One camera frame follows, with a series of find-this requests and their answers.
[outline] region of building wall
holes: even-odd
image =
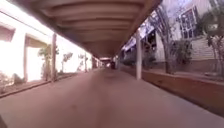
[[[172,8],[177,8],[176,7],[177,5],[172,4],[171,0],[164,0],[164,3],[165,5],[167,5],[166,8],[168,11],[172,10]],[[199,16],[202,16],[205,12],[211,9],[209,0],[192,0],[191,2],[186,4],[185,8],[182,9],[182,11],[179,14],[181,15],[182,13],[193,8],[194,6],[197,7]],[[172,25],[173,26],[171,30],[173,39],[180,40],[181,39],[180,24],[177,21],[175,21],[175,23]],[[156,60],[157,62],[164,62],[165,61],[164,49],[161,42],[161,38],[157,33],[156,33],[156,41],[157,41]],[[214,59],[212,48],[207,45],[207,40],[205,39],[205,37],[202,36],[198,39],[192,39],[191,43],[193,46],[192,60]]]

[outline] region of green foliage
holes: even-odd
[[[199,26],[208,34],[208,36],[224,35],[224,6],[213,8],[213,10],[205,13]]]
[[[56,55],[59,54],[59,49],[56,46]],[[45,48],[41,48],[38,52],[38,56],[44,57],[44,59],[51,59],[51,44],[47,45]]]
[[[42,65],[42,78],[45,78],[45,80],[47,80],[48,79],[48,77],[50,77],[50,74],[51,74],[51,69],[50,69],[50,67],[51,67],[51,47],[52,47],[52,45],[51,44],[49,44],[49,45],[47,45],[47,47],[45,47],[45,48],[42,48],[42,49],[40,49],[39,50],[39,52],[38,52],[38,56],[41,56],[41,57],[43,57],[43,59],[44,59],[44,64]],[[56,46],[56,55],[58,55],[59,54],[59,49],[58,49],[58,47]]]
[[[178,64],[188,64],[191,60],[192,44],[188,40],[174,41],[171,54],[176,56]]]
[[[73,53],[69,52],[67,54],[63,55],[63,62],[67,62],[68,60],[70,60],[73,56]]]
[[[5,86],[13,84],[13,79],[0,72],[0,94],[5,93]]]

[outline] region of roof overhang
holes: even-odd
[[[8,0],[95,57],[113,57],[161,0]]]

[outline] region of concrete pavement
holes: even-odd
[[[224,127],[223,118],[110,69],[0,99],[0,115],[8,128]]]

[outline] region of support column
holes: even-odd
[[[87,72],[87,63],[86,63],[86,52],[85,52],[85,72]]]
[[[23,53],[23,74],[24,74],[24,82],[28,81],[28,74],[27,74],[27,45],[26,41],[24,41],[24,53]]]
[[[55,62],[56,62],[56,41],[57,35],[54,33],[51,44],[51,82],[56,80]]]
[[[136,46],[137,46],[137,62],[136,62],[136,78],[137,80],[142,79],[142,45],[140,33],[137,30],[135,33]]]
[[[20,79],[27,80],[27,63],[24,63],[26,59],[26,46],[25,46],[26,32],[23,28],[16,28],[11,43],[13,44],[14,64],[12,66],[13,73],[19,76]]]

